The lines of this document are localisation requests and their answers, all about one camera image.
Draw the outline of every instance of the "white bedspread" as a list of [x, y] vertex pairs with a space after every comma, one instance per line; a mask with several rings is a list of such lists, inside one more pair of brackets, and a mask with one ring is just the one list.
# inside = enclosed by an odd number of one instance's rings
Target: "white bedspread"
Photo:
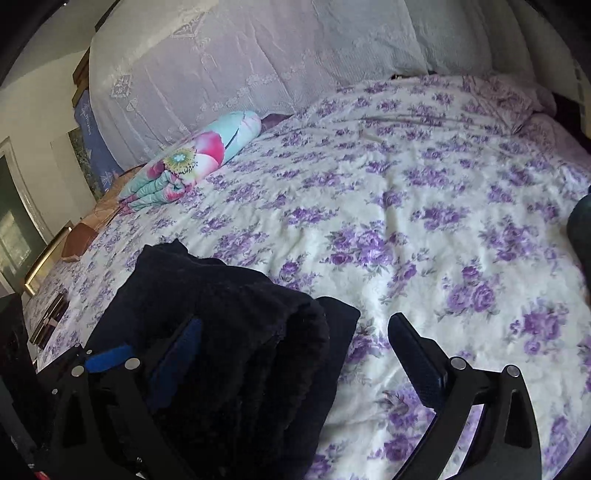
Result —
[[100, 133], [127, 170], [225, 112], [291, 114], [392, 74], [534, 80], [507, 0], [125, 0], [90, 49]]
[[565, 233], [591, 158], [534, 113], [540, 100], [500, 78], [430, 76], [315, 103], [59, 265], [26, 308], [32, 322], [69, 292], [40, 366], [88, 339], [145, 244], [179, 238], [362, 312], [309, 480], [390, 480], [433, 418], [389, 347], [395, 312], [474, 367], [521, 368], [552, 478], [591, 423], [591, 314]]

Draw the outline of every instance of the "door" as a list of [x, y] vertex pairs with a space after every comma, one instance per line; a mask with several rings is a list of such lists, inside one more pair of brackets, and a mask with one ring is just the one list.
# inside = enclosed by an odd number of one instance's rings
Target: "door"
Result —
[[0, 157], [0, 273], [15, 292], [46, 243], [22, 204], [5, 156]]

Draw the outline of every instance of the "dark object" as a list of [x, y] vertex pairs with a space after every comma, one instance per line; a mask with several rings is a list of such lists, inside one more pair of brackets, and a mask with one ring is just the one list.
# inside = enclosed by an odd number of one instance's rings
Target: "dark object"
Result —
[[473, 369], [449, 359], [435, 341], [423, 338], [397, 313], [388, 339], [419, 399], [435, 419], [396, 480], [436, 480], [446, 466], [473, 405], [482, 416], [457, 480], [540, 480], [542, 463], [534, 410], [517, 367], [502, 372]]
[[326, 312], [329, 356], [316, 372], [310, 391], [285, 431], [283, 454], [261, 475], [268, 480], [301, 480], [310, 468], [324, 421], [335, 401], [337, 382], [359, 320], [359, 310], [333, 299], [316, 299]]
[[556, 120], [564, 129], [571, 134], [579, 144], [591, 154], [591, 139], [587, 137], [581, 130], [581, 104], [563, 97], [558, 93], [554, 93], [554, 101], [556, 102]]
[[2, 477], [11, 480], [35, 480], [35, 475], [23, 461], [10, 437], [0, 423], [0, 452], [2, 452]]
[[261, 135], [271, 128], [279, 125], [283, 120], [291, 118], [291, 115], [283, 115], [281, 113], [269, 113], [263, 120], [261, 120]]
[[5, 389], [0, 419], [8, 433], [19, 440], [21, 450], [31, 450], [43, 442], [48, 411], [47, 396], [37, 382], [27, 348], [27, 331], [18, 294], [0, 299], [0, 381]]
[[[163, 339], [187, 318], [202, 320], [200, 354], [165, 395], [172, 402], [155, 412], [155, 425], [199, 475], [258, 478], [281, 457], [285, 431], [329, 353], [324, 310], [257, 271], [195, 258], [175, 241], [144, 248], [85, 348], [95, 355], [126, 344], [145, 364], [153, 348], [154, 358], [165, 356]], [[150, 385], [155, 366], [145, 371]]]
[[69, 304], [64, 292], [56, 295], [31, 334], [30, 341], [33, 345], [37, 345], [41, 349], [45, 348]]
[[109, 9], [105, 12], [105, 14], [100, 18], [100, 20], [96, 23], [95, 25], [95, 32], [98, 32], [99, 29], [103, 26], [103, 24], [107, 21], [107, 19], [109, 18], [109, 15], [111, 14], [111, 12], [115, 9], [115, 7], [117, 6], [117, 4], [121, 2], [121, 0], [115, 0], [115, 2], [113, 2], [113, 4], [109, 7]]
[[552, 24], [591, 79], [591, 23], [587, 3], [577, 0], [527, 0]]
[[86, 344], [91, 356], [76, 347], [50, 365], [60, 373], [44, 384], [59, 400], [38, 465], [58, 480], [81, 469], [89, 480], [300, 480], [359, 315], [178, 241], [146, 247]]
[[[579, 200], [569, 216], [566, 233], [581, 262], [587, 289], [591, 290], [591, 194]], [[574, 454], [556, 476], [556, 480], [579, 480], [591, 471], [591, 428]]]
[[583, 266], [587, 288], [591, 290], [591, 194], [579, 200], [569, 216], [566, 234]]

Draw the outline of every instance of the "black jacket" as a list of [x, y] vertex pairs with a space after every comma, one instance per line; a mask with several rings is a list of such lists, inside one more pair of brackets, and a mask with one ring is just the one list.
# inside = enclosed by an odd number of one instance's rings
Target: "black jacket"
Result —
[[188, 316], [203, 324], [200, 353], [157, 423], [199, 478], [276, 471], [285, 433], [329, 354], [323, 308], [260, 272], [195, 258], [176, 240], [144, 248], [86, 347], [127, 343], [140, 355]]

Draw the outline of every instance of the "purple flower pattern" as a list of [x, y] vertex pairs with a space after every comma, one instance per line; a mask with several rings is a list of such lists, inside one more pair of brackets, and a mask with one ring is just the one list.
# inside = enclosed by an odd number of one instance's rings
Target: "purple flower pattern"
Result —
[[382, 112], [393, 112], [398, 110], [400, 103], [402, 103], [400, 100], [383, 100], [378, 104], [378, 110]]
[[391, 350], [392, 346], [386, 335], [380, 332], [371, 322], [365, 323], [360, 320], [351, 340], [339, 382], [343, 384], [352, 384], [354, 382], [362, 385], [370, 384], [371, 379], [363, 372], [364, 365], [370, 358], [382, 358], [384, 353]]
[[503, 142], [499, 145], [503, 150], [507, 153], [513, 155], [526, 155], [529, 152], [529, 149], [526, 145], [523, 145], [521, 142], [513, 141], [513, 142]]
[[279, 270], [276, 277], [270, 276], [269, 278], [273, 283], [282, 285], [292, 290], [303, 291], [309, 295], [314, 293], [314, 282], [316, 278], [321, 277], [317, 273], [304, 273], [302, 267], [306, 254], [299, 255], [295, 260], [286, 259], [285, 263]]
[[510, 326], [510, 341], [524, 341], [523, 350], [527, 355], [547, 355], [558, 348], [561, 328], [567, 322], [569, 309], [563, 303], [538, 298], [524, 307], [520, 319]]
[[442, 312], [435, 312], [441, 322], [446, 316], [460, 316], [466, 313], [486, 313], [486, 318], [499, 314], [496, 305], [501, 281], [498, 274], [486, 275], [478, 259], [462, 264], [462, 279], [457, 283], [444, 277], [442, 288], [446, 295]]
[[293, 199], [289, 198], [287, 196], [287, 193], [280, 193], [279, 195], [277, 195], [277, 197], [275, 198], [275, 200], [273, 200], [272, 202], [266, 202], [261, 206], [261, 209], [263, 210], [281, 210], [283, 207], [285, 207], [288, 203], [291, 203], [293, 201]]
[[488, 200], [491, 203], [513, 203], [513, 195], [510, 190], [504, 189], [498, 183], [491, 185], [488, 192]]
[[337, 216], [339, 209], [327, 210], [325, 207], [302, 208], [287, 210], [283, 218], [288, 225], [310, 226]]
[[396, 93], [397, 87], [394, 87], [393, 85], [390, 85], [387, 82], [376, 82], [370, 86], [368, 86], [367, 88], [364, 89], [364, 92], [369, 93], [369, 94], [376, 94], [376, 93], [382, 93], [385, 92], [386, 90], [392, 92], [392, 93]]
[[212, 256], [237, 267], [250, 267], [260, 263], [262, 259], [258, 255], [267, 252], [268, 248], [259, 247], [259, 244], [265, 242], [269, 236], [266, 233], [255, 232], [255, 228], [253, 225], [248, 229], [235, 229], [222, 235]]
[[409, 142], [413, 142], [413, 141], [425, 141], [425, 140], [429, 140], [431, 138], [432, 135], [432, 131], [431, 130], [426, 130], [424, 128], [420, 128], [420, 127], [412, 127], [409, 129], [406, 129], [404, 131], [404, 133], [401, 136], [402, 140], [406, 140]]
[[381, 195], [377, 195], [372, 192], [370, 195], [371, 200], [368, 203], [380, 205], [380, 207], [384, 210], [390, 207], [401, 207], [403, 201], [408, 198], [408, 193], [397, 189], [390, 189], [387, 192], [383, 192]]
[[465, 180], [453, 181], [454, 170], [450, 168], [411, 168], [402, 172], [407, 179], [407, 186], [409, 187], [429, 187], [437, 190], [449, 190], [452, 192], [452, 197], [463, 193], [466, 190], [467, 183]]
[[467, 113], [472, 113], [475, 115], [485, 115], [486, 116], [488, 114], [486, 109], [482, 105], [476, 103], [474, 100], [470, 100], [470, 101], [466, 102], [462, 106], [462, 110], [464, 110]]
[[585, 338], [578, 344], [578, 347], [582, 371], [587, 373], [587, 383], [585, 383], [585, 390], [588, 393], [591, 393], [591, 335], [585, 336]]
[[402, 385], [396, 390], [385, 390], [382, 395], [376, 402], [384, 416], [378, 428], [385, 428], [391, 439], [371, 452], [368, 460], [386, 459], [402, 464], [435, 418], [435, 412], [421, 404], [410, 384]]
[[384, 304], [398, 297], [406, 297], [406, 289], [411, 279], [415, 276], [424, 278], [434, 274], [433, 259], [428, 255], [428, 248], [422, 248], [418, 252], [413, 253], [410, 260], [406, 262], [402, 262], [398, 258], [395, 262], [392, 279], [388, 282], [388, 293], [381, 297], [379, 301]]
[[352, 264], [364, 268], [370, 275], [380, 274], [393, 265], [392, 237], [384, 238], [384, 223], [376, 221], [359, 226], [361, 228], [357, 229], [345, 223], [340, 230], [331, 232], [326, 238], [333, 253], [321, 263], [333, 264], [339, 269]]
[[304, 179], [301, 183], [302, 188], [332, 188], [332, 198], [335, 198], [346, 192], [352, 192], [362, 185], [360, 180], [347, 182], [346, 180], [353, 175], [350, 173], [340, 173], [336, 168], [322, 173], [315, 173]]
[[316, 110], [316, 115], [323, 118], [338, 112], [342, 108], [343, 105], [338, 100], [323, 100]]
[[509, 170], [500, 172], [500, 177], [515, 187], [528, 187], [535, 185], [533, 176], [524, 168], [512, 166]]
[[545, 223], [557, 223], [560, 220], [560, 207], [555, 201], [533, 202], [527, 206], [530, 213], [538, 212]]
[[462, 228], [462, 220], [468, 216], [468, 207], [455, 207], [437, 202], [430, 207], [416, 210], [411, 216], [413, 222], [423, 220], [425, 230], [455, 232]]
[[203, 235], [209, 235], [213, 232], [217, 232], [218, 230], [228, 226], [232, 223], [232, 218], [228, 215], [220, 215], [217, 217], [208, 218], [199, 230]]
[[211, 183], [216, 190], [227, 190], [230, 186], [234, 185], [236, 181], [228, 180], [224, 175], [209, 175], [205, 178], [205, 181]]
[[151, 231], [152, 231], [152, 233], [156, 233], [159, 230], [163, 230], [165, 228], [169, 228], [169, 227], [173, 226], [175, 223], [176, 223], [176, 221], [173, 220], [172, 217], [169, 217], [169, 216], [162, 217], [162, 218], [157, 219], [152, 224]]
[[354, 108], [367, 108], [371, 105], [369, 100], [366, 97], [359, 97], [357, 101], [353, 104]]
[[451, 105], [454, 101], [454, 96], [449, 93], [444, 92], [437, 92], [433, 94], [433, 100], [435, 100], [439, 105]]
[[510, 215], [506, 215], [496, 225], [487, 222], [478, 237], [484, 245], [496, 251], [497, 262], [511, 262], [520, 258], [537, 258], [538, 244], [535, 227], [517, 227]]
[[253, 171], [257, 171], [261, 168], [260, 163], [256, 162], [255, 160], [247, 161], [247, 162], [239, 162], [235, 165], [232, 165], [232, 171], [240, 171], [242, 173], [251, 173]]
[[283, 147], [304, 147], [310, 142], [301, 130], [293, 131], [287, 134], [282, 140], [281, 145]]
[[557, 416], [552, 423], [548, 446], [542, 452], [542, 469], [544, 474], [550, 474], [549, 478], [560, 471], [573, 453], [572, 440], [573, 432], [567, 417]]
[[232, 189], [226, 198], [226, 203], [239, 202], [249, 203], [259, 200], [265, 196], [267, 191], [262, 189], [257, 182], [245, 183]]
[[304, 480], [325, 480], [332, 472], [335, 463], [345, 452], [346, 442], [331, 443], [327, 448], [316, 453], [312, 466]]
[[384, 175], [384, 173], [386, 173], [393, 165], [396, 165], [396, 162], [392, 160], [370, 160], [366, 162], [364, 166], [367, 173]]

